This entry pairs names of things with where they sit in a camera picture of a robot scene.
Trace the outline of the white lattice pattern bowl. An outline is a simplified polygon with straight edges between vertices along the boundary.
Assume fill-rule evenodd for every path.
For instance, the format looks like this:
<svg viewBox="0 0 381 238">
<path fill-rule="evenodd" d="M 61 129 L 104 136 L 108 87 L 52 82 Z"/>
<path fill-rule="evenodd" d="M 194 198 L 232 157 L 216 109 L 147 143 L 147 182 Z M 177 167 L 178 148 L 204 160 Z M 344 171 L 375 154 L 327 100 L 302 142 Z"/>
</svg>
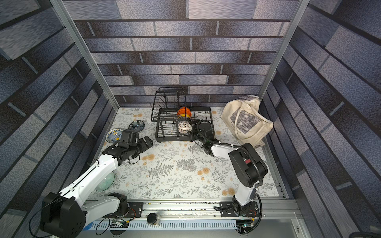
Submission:
<svg viewBox="0 0 381 238">
<path fill-rule="evenodd" d="M 178 132 L 180 134 L 187 134 L 192 131 L 192 125 L 188 120 L 178 122 Z"/>
</svg>

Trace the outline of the orange plastic bowl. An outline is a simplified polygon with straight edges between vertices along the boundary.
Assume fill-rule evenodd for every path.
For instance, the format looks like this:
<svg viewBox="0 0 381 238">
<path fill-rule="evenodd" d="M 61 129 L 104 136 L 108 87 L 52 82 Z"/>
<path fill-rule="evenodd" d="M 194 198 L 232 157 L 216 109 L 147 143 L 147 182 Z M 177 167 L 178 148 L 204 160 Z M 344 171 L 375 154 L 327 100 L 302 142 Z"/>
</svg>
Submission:
<svg viewBox="0 0 381 238">
<path fill-rule="evenodd" d="M 184 118 L 191 118 L 192 112 L 189 108 L 182 107 L 177 111 L 177 116 L 181 116 Z"/>
</svg>

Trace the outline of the black wire dish rack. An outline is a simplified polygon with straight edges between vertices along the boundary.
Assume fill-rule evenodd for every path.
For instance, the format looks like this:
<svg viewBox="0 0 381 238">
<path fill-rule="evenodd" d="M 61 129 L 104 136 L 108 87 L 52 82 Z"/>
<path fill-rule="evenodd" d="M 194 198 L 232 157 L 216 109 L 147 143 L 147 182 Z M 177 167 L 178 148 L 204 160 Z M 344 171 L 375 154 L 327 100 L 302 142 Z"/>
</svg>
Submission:
<svg viewBox="0 0 381 238">
<path fill-rule="evenodd" d="M 214 125 L 209 107 L 192 107 L 181 87 L 160 87 L 154 95 L 151 121 L 156 123 L 158 142 L 193 141 L 214 137 Z"/>
</svg>

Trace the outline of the pale green ceramic bowl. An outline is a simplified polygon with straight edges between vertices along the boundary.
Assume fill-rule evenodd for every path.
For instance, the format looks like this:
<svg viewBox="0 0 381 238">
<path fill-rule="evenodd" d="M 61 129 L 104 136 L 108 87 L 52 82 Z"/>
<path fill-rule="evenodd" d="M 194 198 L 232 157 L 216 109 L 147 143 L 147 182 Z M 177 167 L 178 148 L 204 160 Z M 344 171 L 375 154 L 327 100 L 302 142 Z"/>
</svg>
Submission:
<svg viewBox="0 0 381 238">
<path fill-rule="evenodd" d="M 96 191 L 105 191 L 108 190 L 111 185 L 114 183 L 115 174 L 114 172 L 109 173 L 95 188 Z"/>
</svg>

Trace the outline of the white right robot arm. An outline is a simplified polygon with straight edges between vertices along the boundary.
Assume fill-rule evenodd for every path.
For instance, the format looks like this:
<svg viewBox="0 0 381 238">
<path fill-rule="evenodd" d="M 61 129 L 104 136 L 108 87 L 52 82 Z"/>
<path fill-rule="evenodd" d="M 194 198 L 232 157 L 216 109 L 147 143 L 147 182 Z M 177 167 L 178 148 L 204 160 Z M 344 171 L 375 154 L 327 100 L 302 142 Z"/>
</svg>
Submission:
<svg viewBox="0 0 381 238">
<path fill-rule="evenodd" d="M 192 129 L 188 132 L 190 141 L 199 141 L 205 153 L 221 157 L 231 162 L 240 182 L 233 196 L 232 207 L 237 216 L 245 216 L 255 198 L 260 198 L 257 190 L 264 183 L 268 168 L 259 154 L 249 143 L 242 146 L 223 143 L 214 138 L 214 129 L 207 120 L 193 120 Z"/>
</svg>

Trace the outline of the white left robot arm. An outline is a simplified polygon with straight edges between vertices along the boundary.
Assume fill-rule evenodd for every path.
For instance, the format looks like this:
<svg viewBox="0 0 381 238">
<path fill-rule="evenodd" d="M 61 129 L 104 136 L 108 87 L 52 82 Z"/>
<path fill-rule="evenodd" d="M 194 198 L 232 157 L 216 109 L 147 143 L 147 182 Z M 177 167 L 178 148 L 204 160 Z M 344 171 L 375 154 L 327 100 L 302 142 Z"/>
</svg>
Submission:
<svg viewBox="0 0 381 238">
<path fill-rule="evenodd" d="M 49 236 L 75 238 L 84 227 L 105 217 L 124 218 L 132 211 L 128 198 L 112 192 L 103 199 L 86 204 L 95 188 L 123 162 L 139 159 L 153 146 L 153 140 L 139 137 L 134 130 L 124 130 L 121 139 L 107 147 L 97 161 L 79 178 L 58 193 L 44 197 L 40 230 Z"/>
</svg>

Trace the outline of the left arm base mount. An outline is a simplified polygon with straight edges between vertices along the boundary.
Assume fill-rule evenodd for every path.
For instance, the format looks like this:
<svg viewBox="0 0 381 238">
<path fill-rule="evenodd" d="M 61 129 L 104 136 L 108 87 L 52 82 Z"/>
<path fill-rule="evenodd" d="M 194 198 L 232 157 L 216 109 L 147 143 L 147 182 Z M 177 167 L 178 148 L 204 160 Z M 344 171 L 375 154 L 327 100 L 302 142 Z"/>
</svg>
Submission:
<svg viewBox="0 0 381 238">
<path fill-rule="evenodd" d="M 140 218 L 142 210 L 143 202 L 121 202 L 112 215 L 123 219 Z"/>
</svg>

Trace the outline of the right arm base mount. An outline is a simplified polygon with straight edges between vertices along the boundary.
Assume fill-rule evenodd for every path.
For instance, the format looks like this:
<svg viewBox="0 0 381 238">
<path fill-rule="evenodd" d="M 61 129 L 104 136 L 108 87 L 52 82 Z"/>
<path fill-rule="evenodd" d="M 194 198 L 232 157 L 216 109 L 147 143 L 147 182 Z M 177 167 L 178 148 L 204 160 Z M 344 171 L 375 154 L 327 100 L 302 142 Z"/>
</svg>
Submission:
<svg viewBox="0 0 381 238">
<path fill-rule="evenodd" d="M 257 218 L 261 216 L 260 208 L 255 201 L 252 201 L 245 206 L 241 206 L 237 202 L 220 202 L 218 208 L 221 217 Z"/>
</svg>

